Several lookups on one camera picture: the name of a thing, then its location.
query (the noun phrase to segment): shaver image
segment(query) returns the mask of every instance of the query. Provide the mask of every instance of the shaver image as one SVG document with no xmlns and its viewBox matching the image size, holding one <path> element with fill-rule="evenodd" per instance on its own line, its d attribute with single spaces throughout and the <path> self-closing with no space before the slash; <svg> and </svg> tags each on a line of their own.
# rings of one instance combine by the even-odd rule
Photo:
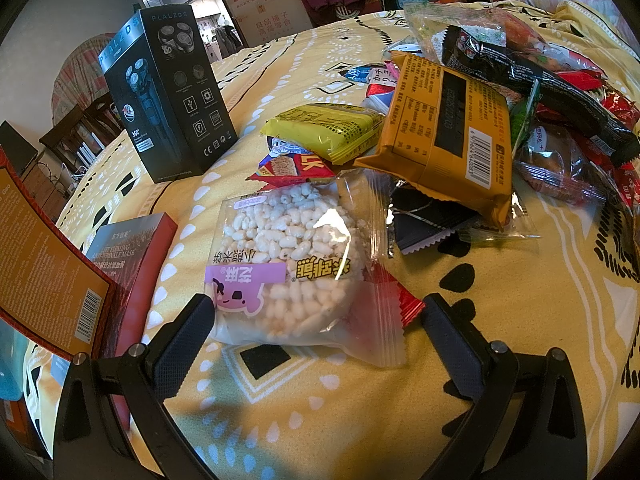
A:
<svg viewBox="0 0 640 480">
<path fill-rule="evenodd" d="M 149 63 L 146 59 L 140 58 L 133 66 L 129 66 L 125 78 L 145 111 L 146 118 L 158 133 L 157 138 L 164 144 L 172 160 L 177 164 L 180 162 L 180 146 L 162 111 L 160 98 L 156 85 L 149 75 Z"/>
<path fill-rule="evenodd" d="M 158 32 L 158 40 L 166 46 L 170 46 L 178 52 L 188 54 L 193 51 L 193 30 L 189 25 L 178 22 L 173 25 L 165 25 Z"/>
</svg>

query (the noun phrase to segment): cabinet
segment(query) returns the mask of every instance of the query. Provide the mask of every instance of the cabinet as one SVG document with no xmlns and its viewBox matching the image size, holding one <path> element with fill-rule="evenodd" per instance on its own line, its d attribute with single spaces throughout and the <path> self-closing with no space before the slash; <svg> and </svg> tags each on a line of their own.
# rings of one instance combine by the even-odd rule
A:
<svg viewBox="0 0 640 480">
<path fill-rule="evenodd" d="M 66 197 L 38 167 L 39 159 L 36 158 L 24 170 L 22 182 L 44 214 L 55 223 L 65 207 Z"/>
</svg>

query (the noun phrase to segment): orange snack package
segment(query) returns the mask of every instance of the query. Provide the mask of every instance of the orange snack package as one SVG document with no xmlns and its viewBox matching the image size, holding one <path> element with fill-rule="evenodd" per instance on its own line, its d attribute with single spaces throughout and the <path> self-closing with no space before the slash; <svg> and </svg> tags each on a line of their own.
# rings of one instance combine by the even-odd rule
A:
<svg viewBox="0 0 640 480">
<path fill-rule="evenodd" d="M 511 205 L 509 109 L 491 87 L 413 54 L 402 70 L 375 155 L 356 166 L 478 211 L 497 228 Z"/>
</svg>

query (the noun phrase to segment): metal screw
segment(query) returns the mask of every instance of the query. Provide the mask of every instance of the metal screw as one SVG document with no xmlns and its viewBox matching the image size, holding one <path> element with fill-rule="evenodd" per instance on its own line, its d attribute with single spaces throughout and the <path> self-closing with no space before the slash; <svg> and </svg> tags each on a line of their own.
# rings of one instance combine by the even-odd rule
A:
<svg viewBox="0 0 640 480">
<path fill-rule="evenodd" d="M 551 357 L 556 361 L 564 361 L 566 359 L 566 354 L 564 353 L 563 350 L 559 348 L 554 348 L 551 351 Z"/>
<path fill-rule="evenodd" d="M 509 349 L 507 343 L 504 341 L 491 341 L 490 346 L 491 350 L 497 354 L 504 354 Z"/>
<path fill-rule="evenodd" d="M 86 361 L 86 354 L 84 352 L 80 352 L 74 355 L 73 364 L 75 364 L 76 366 L 80 366 L 85 361 Z"/>
<path fill-rule="evenodd" d="M 146 349 L 146 345 L 143 345 L 142 343 L 136 343 L 135 345 L 131 345 L 129 347 L 129 355 L 131 357 L 138 357 L 141 356 Z"/>
</svg>

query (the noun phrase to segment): purple label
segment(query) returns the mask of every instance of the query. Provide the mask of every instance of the purple label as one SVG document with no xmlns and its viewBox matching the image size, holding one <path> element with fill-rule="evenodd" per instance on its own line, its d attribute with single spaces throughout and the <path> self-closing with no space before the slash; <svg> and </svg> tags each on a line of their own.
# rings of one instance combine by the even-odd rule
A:
<svg viewBox="0 0 640 480">
<path fill-rule="evenodd" d="M 265 283 L 284 283 L 287 264 L 237 264 L 209 266 L 205 283 L 216 283 L 217 307 L 227 312 L 244 311 L 254 316 L 262 308 L 262 288 Z"/>
</svg>

